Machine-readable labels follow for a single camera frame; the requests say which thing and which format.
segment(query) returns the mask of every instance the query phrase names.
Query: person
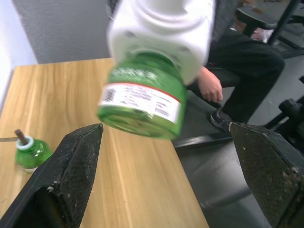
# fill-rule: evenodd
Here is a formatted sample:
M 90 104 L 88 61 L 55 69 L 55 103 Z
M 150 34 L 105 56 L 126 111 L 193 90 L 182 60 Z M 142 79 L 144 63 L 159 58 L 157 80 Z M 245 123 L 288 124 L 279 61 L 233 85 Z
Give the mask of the person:
M 281 75 L 285 62 L 269 45 L 231 29 L 239 0 L 216 0 L 216 14 L 208 62 L 239 76 L 240 83 L 222 108 L 211 114 L 211 122 L 228 131 L 231 121 L 247 123 Z M 218 78 L 202 67 L 195 83 L 188 86 L 208 101 L 223 99 Z

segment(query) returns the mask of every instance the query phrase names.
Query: label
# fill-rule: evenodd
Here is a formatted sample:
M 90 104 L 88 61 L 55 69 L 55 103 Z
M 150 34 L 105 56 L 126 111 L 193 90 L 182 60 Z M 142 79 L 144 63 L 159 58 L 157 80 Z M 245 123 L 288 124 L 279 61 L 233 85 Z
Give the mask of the label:
M 175 123 L 181 104 L 171 95 L 145 85 L 111 83 L 104 87 L 99 105 L 133 108 Z

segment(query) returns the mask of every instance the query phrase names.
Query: sneaker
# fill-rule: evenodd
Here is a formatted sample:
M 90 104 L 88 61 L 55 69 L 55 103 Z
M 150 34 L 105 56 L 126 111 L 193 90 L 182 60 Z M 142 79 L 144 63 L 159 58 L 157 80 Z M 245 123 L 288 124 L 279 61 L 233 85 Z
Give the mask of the sneaker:
M 214 126 L 228 132 L 229 124 L 232 122 L 232 119 L 222 111 L 222 108 L 219 108 L 210 115 L 210 121 Z

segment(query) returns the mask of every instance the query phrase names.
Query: barcode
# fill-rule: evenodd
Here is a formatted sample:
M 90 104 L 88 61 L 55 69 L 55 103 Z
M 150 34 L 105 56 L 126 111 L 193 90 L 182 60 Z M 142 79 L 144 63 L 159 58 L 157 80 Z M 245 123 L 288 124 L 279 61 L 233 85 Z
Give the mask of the barcode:
M 107 89 L 104 101 L 113 101 L 114 95 L 115 95 L 116 90 L 115 89 Z
M 162 109 L 156 108 L 155 111 L 160 113 L 160 114 L 165 115 L 166 117 L 169 117 L 169 113 L 167 113 L 166 111 L 164 111 Z

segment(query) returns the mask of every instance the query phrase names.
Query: green plastic bottle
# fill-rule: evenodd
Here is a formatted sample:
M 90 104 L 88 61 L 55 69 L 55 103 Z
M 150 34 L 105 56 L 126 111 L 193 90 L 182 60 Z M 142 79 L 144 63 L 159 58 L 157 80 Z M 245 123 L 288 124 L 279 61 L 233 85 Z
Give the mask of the green plastic bottle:
M 173 139 L 180 133 L 185 106 L 186 87 L 173 63 L 142 53 L 112 69 L 97 115 L 122 131 Z
M 27 172 L 34 172 L 45 162 L 52 152 L 46 142 L 25 136 L 28 143 L 23 145 L 21 140 L 16 141 L 16 162 Z

